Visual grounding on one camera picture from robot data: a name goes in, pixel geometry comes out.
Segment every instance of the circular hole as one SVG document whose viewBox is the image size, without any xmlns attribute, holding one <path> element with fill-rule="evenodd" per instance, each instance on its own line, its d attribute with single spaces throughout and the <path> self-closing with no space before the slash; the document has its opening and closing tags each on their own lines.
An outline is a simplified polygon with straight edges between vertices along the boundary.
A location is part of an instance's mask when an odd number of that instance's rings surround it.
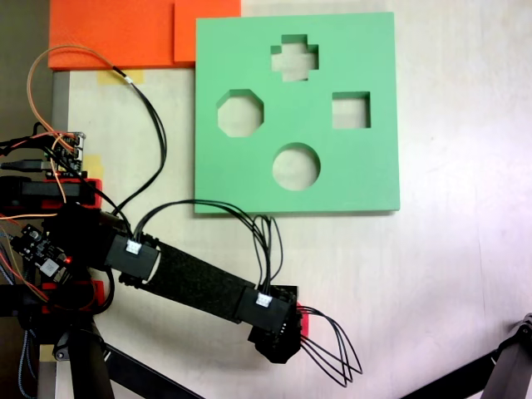
<svg viewBox="0 0 532 399">
<path fill-rule="evenodd" d="M 318 154 L 303 143 L 286 145 L 273 161 L 273 177 L 286 190 L 307 189 L 316 182 L 320 170 Z"/>
</svg>

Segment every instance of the wire bundle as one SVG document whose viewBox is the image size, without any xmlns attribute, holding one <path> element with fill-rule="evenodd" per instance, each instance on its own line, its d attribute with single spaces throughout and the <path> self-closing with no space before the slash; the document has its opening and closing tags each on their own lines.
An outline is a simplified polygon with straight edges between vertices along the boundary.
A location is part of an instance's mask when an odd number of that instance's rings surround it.
<svg viewBox="0 0 532 399">
<path fill-rule="evenodd" d="M 298 306 L 298 311 L 301 314 L 325 318 L 331 324 L 331 327 L 334 330 L 337 338 L 339 356 L 333 355 L 327 349 L 318 345 L 309 337 L 302 335 L 301 348 L 310 356 L 313 362 L 315 362 L 318 367 L 321 368 L 332 380 L 344 388 L 347 387 L 349 382 L 353 381 L 352 372 L 362 375 L 362 365 L 358 360 L 358 355 L 355 352 L 355 349 L 351 344 L 351 340 L 343 330 L 342 326 L 340 326 L 340 324 L 338 324 L 334 319 L 323 314 L 315 308 L 310 308 L 309 306 Z M 352 354 L 354 360 L 356 361 L 355 367 L 351 366 L 349 353 Z"/>
<path fill-rule="evenodd" d="M 134 240 L 140 242 L 144 227 L 150 221 L 150 219 L 153 218 L 156 214 L 158 214 L 161 210 L 166 209 L 169 206 L 182 204 L 198 204 L 222 209 L 228 214 L 234 216 L 240 222 L 242 222 L 249 229 L 249 231 L 251 231 L 251 233 L 253 234 L 255 252 L 257 254 L 257 259 L 259 260 L 260 277 L 258 286 L 263 293 L 269 293 L 272 280 L 279 274 L 281 268 L 283 267 L 283 241 L 281 240 L 281 234 L 279 233 L 277 221 L 272 217 L 266 215 L 257 215 L 252 218 L 249 214 L 245 213 L 238 206 L 229 204 L 227 202 L 213 201 L 207 199 L 183 199 L 181 201 L 174 201 L 169 202 L 167 204 L 162 204 L 148 212 L 144 217 L 142 217 L 142 219 L 140 219 L 140 222 L 136 226 L 135 231 L 133 232 Z M 279 266 L 274 274 L 272 274 L 271 268 L 271 254 L 273 246 L 272 227 L 275 228 L 275 233 L 278 237 L 280 252 Z M 259 254 L 259 247 L 263 250 L 265 273 L 263 272 L 263 265 L 261 261 L 261 256 Z"/>
</svg>

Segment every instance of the square hole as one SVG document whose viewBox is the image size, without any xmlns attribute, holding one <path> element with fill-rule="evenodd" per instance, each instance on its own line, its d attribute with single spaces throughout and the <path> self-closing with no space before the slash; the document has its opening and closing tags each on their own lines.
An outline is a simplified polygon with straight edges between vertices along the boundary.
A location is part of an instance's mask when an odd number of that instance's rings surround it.
<svg viewBox="0 0 532 399">
<path fill-rule="evenodd" d="M 332 128 L 366 129 L 372 127 L 369 91 L 332 94 Z"/>
</svg>

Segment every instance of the octagonal hole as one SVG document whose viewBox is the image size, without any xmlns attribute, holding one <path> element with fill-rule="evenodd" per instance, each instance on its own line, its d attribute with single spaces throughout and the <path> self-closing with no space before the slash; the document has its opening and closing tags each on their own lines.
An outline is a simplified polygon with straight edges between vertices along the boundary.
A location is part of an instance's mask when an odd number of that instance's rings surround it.
<svg viewBox="0 0 532 399">
<path fill-rule="evenodd" d="M 321 164 L 311 147 L 292 143 L 281 148 L 273 161 L 273 177 L 286 190 L 300 191 L 313 185 L 319 177 Z"/>
<path fill-rule="evenodd" d="M 230 90 L 218 101 L 218 126 L 229 137 L 250 137 L 264 122 L 264 103 L 249 89 Z"/>
</svg>

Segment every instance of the white connector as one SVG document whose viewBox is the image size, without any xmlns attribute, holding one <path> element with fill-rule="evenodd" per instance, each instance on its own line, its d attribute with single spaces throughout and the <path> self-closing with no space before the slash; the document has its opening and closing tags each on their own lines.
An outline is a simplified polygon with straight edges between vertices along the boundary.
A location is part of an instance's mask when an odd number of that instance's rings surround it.
<svg viewBox="0 0 532 399">
<path fill-rule="evenodd" d="M 272 302 L 272 297 L 270 297 L 269 295 L 265 295 L 263 293 L 259 293 L 257 297 L 257 301 L 255 303 L 257 303 L 258 305 L 264 308 L 269 308 L 269 304 L 271 302 Z"/>
<path fill-rule="evenodd" d="M 136 241 L 133 241 L 132 239 L 127 240 L 126 251 L 129 252 L 130 254 L 138 255 L 141 248 L 142 248 L 141 243 L 137 243 Z"/>
</svg>

